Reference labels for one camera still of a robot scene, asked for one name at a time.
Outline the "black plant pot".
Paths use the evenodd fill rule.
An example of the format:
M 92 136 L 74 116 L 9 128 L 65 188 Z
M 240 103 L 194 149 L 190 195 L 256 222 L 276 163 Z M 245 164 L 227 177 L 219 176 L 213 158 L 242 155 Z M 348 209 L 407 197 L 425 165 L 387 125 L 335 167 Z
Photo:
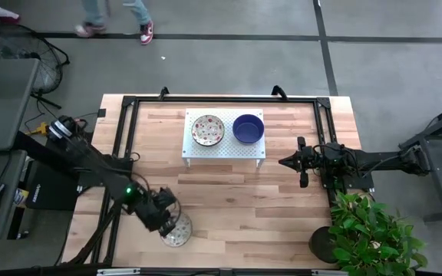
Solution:
M 329 229 L 329 226 L 324 226 L 315 230 L 308 246 L 316 258 L 328 264 L 335 264 L 338 261 L 333 253 L 336 249 L 335 235 L 330 233 Z

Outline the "black aluminium table frame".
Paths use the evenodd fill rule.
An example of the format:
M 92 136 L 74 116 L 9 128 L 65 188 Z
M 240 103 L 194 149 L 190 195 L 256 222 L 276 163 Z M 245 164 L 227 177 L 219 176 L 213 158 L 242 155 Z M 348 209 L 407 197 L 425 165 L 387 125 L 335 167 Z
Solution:
M 115 267 L 140 268 L 323 268 L 308 240 L 330 223 L 329 201 L 317 176 L 307 188 L 299 175 L 279 164 L 293 154 L 297 138 L 320 143 L 326 128 L 315 121 L 307 97 L 289 103 L 274 97 L 244 99 L 202 95 L 140 103 L 122 111 L 123 98 L 106 94 L 93 144 L 104 153 L 130 148 L 140 155 L 134 170 L 150 186 L 169 187 L 191 218 L 193 235 L 178 248 L 147 231 L 134 215 L 122 215 L 103 242 L 104 258 Z M 183 128 L 189 108 L 259 108 L 266 124 L 266 158 L 182 159 Z

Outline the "white perforated metal shelf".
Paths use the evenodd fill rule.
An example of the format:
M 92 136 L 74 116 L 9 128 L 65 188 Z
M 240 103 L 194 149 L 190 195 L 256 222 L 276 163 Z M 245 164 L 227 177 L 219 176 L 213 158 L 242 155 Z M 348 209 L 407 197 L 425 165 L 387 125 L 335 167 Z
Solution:
M 243 114 L 256 115 L 264 123 L 264 114 L 261 109 L 187 108 L 182 147 L 182 159 L 185 165 L 190 166 L 193 159 L 254 159 L 256 167 L 260 167 L 266 159 L 265 131 L 262 139 L 253 144 L 241 143 L 233 135 L 233 122 Z M 201 146 L 192 138 L 191 128 L 193 122 L 202 115 L 217 116 L 224 123 L 224 137 L 215 146 Z

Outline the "grey desk top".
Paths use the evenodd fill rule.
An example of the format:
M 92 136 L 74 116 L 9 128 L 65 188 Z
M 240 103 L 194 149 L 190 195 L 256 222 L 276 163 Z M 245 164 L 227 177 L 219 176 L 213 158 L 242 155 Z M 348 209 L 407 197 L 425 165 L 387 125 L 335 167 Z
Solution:
M 36 59 L 0 60 L 0 151 L 13 147 L 38 66 Z

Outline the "green leafy potted plant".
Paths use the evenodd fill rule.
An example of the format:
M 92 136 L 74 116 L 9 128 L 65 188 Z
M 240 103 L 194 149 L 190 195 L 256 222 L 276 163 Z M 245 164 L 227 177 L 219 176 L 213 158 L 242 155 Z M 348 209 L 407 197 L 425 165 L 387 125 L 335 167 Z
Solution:
M 413 225 L 386 213 L 386 205 L 365 194 L 336 193 L 331 207 L 332 256 L 348 276 L 416 276 L 428 265 L 425 243 Z

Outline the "grey keyboard tray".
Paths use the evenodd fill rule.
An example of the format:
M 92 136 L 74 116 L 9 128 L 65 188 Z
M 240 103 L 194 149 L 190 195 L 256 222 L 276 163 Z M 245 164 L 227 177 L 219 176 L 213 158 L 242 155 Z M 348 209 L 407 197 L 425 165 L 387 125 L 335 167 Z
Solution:
M 0 199 L 0 239 L 6 239 L 15 212 L 14 194 L 20 183 L 26 152 L 0 152 L 0 182 L 5 185 Z

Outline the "black floor fan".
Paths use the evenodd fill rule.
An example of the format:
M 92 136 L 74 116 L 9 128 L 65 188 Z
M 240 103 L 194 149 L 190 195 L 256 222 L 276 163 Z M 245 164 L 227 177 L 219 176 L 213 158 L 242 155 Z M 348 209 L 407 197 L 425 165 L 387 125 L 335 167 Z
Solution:
M 34 59 L 39 61 L 31 96 L 60 110 L 45 94 L 61 84 L 63 67 L 70 64 L 68 55 L 36 31 L 23 25 L 0 23 L 0 59 Z

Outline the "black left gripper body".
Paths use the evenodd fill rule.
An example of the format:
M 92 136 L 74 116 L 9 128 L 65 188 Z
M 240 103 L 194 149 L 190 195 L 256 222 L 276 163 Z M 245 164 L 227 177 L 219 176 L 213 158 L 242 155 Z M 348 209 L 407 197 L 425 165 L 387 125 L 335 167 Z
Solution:
M 153 203 L 141 205 L 140 220 L 149 230 L 158 230 L 167 221 L 167 210 L 156 207 Z

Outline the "floral plate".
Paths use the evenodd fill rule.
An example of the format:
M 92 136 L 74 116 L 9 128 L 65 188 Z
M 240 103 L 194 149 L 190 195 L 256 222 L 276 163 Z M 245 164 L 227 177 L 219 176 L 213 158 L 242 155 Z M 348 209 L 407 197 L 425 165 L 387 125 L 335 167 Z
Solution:
M 193 140 L 201 146 L 215 146 L 225 134 L 223 121 L 214 115 L 202 115 L 194 120 L 191 134 Z

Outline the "small yellow packet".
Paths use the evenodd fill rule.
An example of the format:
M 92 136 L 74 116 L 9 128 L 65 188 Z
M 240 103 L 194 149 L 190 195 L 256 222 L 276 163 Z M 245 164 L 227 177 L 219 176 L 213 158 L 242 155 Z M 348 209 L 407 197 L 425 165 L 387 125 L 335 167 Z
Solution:
M 28 198 L 29 191 L 17 188 L 13 198 L 14 204 L 19 208 L 26 208 L 26 200 Z

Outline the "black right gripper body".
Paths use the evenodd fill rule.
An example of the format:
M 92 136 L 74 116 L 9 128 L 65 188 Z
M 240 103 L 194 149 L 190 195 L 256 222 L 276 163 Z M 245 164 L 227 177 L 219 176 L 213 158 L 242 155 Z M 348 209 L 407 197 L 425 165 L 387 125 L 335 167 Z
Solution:
M 301 166 L 300 171 L 300 187 L 306 188 L 309 184 L 307 169 L 311 169 L 313 160 L 313 149 L 311 146 L 306 145 L 305 138 L 299 136 L 297 138 L 299 148 L 299 162 Z

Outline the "black computer case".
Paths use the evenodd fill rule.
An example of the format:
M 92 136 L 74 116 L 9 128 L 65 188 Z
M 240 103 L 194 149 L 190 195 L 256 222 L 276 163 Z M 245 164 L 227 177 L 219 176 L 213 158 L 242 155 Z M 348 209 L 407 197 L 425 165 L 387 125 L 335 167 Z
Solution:
M 78 181 L 75 178 L 32 160 L 27 166 L 25 184 L 27 208 L 74 211 L 78 199 Z

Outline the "small blue plastic bowl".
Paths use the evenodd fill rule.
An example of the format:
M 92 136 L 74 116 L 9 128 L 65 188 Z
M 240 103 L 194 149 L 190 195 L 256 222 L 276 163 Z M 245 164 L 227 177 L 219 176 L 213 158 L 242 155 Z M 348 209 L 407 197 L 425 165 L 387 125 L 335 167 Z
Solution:
M 253 144 L 262 139 L 265 125 L 262 120 L 252 114 L 243 114 L 233 122 L 233 135 L 241 143 Z

